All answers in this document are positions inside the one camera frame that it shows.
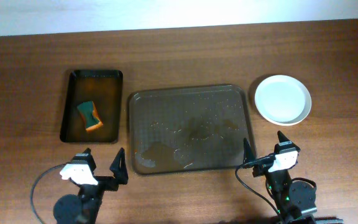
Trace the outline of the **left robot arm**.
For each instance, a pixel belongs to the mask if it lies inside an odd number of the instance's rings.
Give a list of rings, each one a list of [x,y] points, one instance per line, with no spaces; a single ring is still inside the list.
[[[121,148],[110,165],[112,176],[94,175],[96,163],[87,148],[76,154],[60,171],[63,180],[69,180],[79,192],[62,196],[53,207],[57,223],[95,224],[103,195],[106,191],[116,192],[120,185],[129,180],[126,167],[125,150]]]

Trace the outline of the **pale green plate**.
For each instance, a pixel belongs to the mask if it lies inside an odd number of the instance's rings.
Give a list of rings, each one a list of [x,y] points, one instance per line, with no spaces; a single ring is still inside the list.
[[[280,126],[302,122],[312,108],[307,87],[287,75],[272,75],[262,80],[255,90],[254,103],[263,118]]]

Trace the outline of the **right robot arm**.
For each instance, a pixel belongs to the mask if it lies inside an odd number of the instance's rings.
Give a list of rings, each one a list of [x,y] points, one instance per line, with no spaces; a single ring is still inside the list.
[[[314,181],[302,177],[290,177],[289,170],[298,162],[301,149],[289,140],[281,131],[277,132],[278,143],[273,153],[256,158],[247,139],[244,139],[244,160],[236,167],[237,180],[253,194],[267,202],[277,215],[277,223],[344,223],[339,218],[315,218],[317,212]],[[239,169],[252,169],[254,177],[265,177],[265,188],[273,199],[266,197],[249,187],[238,175]]]

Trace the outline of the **small black tray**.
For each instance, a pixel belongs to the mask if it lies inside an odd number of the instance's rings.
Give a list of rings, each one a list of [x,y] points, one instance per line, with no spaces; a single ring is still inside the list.
[[[73,70],[69,74],[60,140],[66,143],[112,143],[119,138],[123,74],[120,70]],[[77,106],[93,101],[103,126],[87,133]]]

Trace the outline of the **green and orange sponge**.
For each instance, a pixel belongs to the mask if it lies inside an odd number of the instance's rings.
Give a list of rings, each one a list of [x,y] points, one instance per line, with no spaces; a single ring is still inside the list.
[[[83,102],[76,108],[84,122],[85,130],[87,133],[99,129],[103,126],[103,122],[99,117],[98,111],[93,101]]]

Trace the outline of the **large brown serving tray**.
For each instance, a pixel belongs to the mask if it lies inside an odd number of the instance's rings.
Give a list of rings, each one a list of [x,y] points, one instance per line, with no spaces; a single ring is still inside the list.
[[[137,91],[127,105],[139,175],[233,169],[243,163],[244,138],[257,155],[247,95],[237,85]]]

